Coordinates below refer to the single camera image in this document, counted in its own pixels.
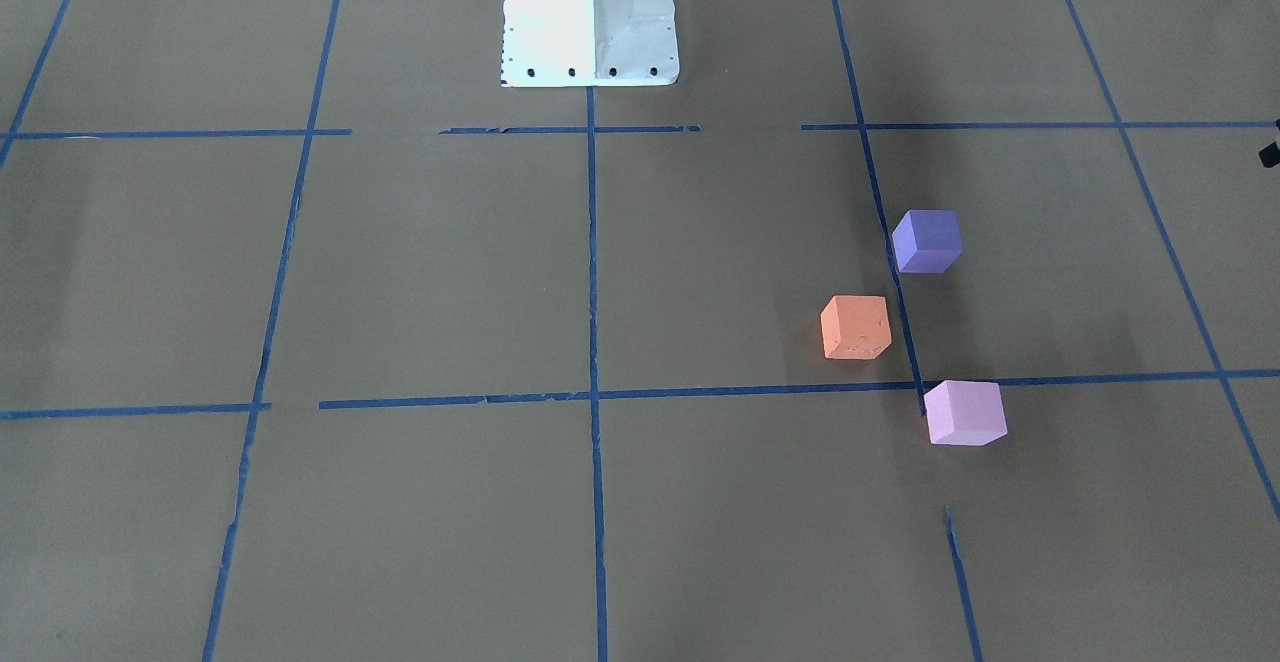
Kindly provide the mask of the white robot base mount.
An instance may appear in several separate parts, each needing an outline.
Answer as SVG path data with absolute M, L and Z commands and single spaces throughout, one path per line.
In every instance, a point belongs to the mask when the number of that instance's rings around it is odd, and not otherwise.
M 675 85 L 675 0 L 503 0 L 507 88 Z

